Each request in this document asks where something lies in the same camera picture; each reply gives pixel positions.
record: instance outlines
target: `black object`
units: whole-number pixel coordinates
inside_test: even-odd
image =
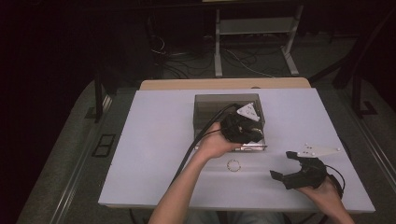
[[[92,152],[93,157],[97,158],[106,158],[110,155],[110,150],[113,147],[115,134],[102,134],[98,145],[95,150]]]
[[[316,189],[328,175],[326,166],[318,158],[298,157],[297,153],[292,151],[286,152],[286,156],[289,159],[299,161],[302,166],[299,172],[290,175],[282,175],[281,173],[270,171],[271,177],[281,181],[286,189],[298,189],[307,186],[312,186]]]
[[[230,142],[246,144],[262,140],[262,124],[258,121],[231,113],[220,124],[221,133]]]

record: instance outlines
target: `floor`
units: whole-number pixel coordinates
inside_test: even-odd
[[[154,49],[162,78],[210,78],[214,76],[213,41],[205,37],[204,50]],[[301,77],[312,77],[344,57],[355,39],[339,38],[329,43],[326,34],[297,36],[291,55]],[[282,35],[244,35],[221,40],[223,77],[289,77],[280,54],[286,42]],[[396,188],[396,114],[378,96],[370,83],[363,82],[362,99],[375,107],[377,115],[357,119],[350,109],[348,86],[332,87],[337,71],[312,84],[325,105],[340,139],[351,152],[351,161],[375,206],[372,214],[353,215],[357,223],[394,223]],[[134,88],[119,89],[107,96],[105,114],[94,123],[94,88],[91,83],[80,95],[52,150],[43,172],[25,205],[18,223],[145,223],[149,210],[111,209],[97,203],[111,158],[116,150]],[[115,134],[110,155],[92,156],[103,134]],[[310,214],[287,213],[292,223]],[[305,223],[318,223],[317,214]]]

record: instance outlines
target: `person's leg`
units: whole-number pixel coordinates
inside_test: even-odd
[[[282,213],[228,212],[228,224],[284,224]]]
[[[220,224],[216,211],[190,210],[185,224]]]

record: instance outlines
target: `box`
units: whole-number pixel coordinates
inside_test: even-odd
[[[199,94],[195,95],[194,101],[194,115],[193,115],[193,128],[194,137],[218,114],[218,112],[231,104],[247,105],[253,103],[256,114],[260,117],[259,122],[262,124],[261,131],[265,124],[264,114],[262,113],[262,104],[260,102],[259,94]],[[233,113],[237,108],[231,107],[224,111],[217,121],[222,121],[227,114]],[[236,148],[234,152],[251,152],[251,151],[264,151],[266,148],[265,138],[258,143],[250,142],[242,145],[241,148]]]

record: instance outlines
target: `table surface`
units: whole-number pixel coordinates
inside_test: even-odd
[[[265,116],[268,148],[256,153],[227,153],[202,171],[191,207],[216,210],[316,211],[296,190],[286,190],[269,170],[298,172],[299,162],[286,151],[305,143],[343,146],[315,89],[234,89],[138,91],[107,174],[99,204],[113,207],[154,207],[168,188],[193,140],[195,94],[258,93]],[[242,169],[230,172],[229,160]],[[343,174],[343,202],[350,212],[375,209],[344,150],[321,158]]]

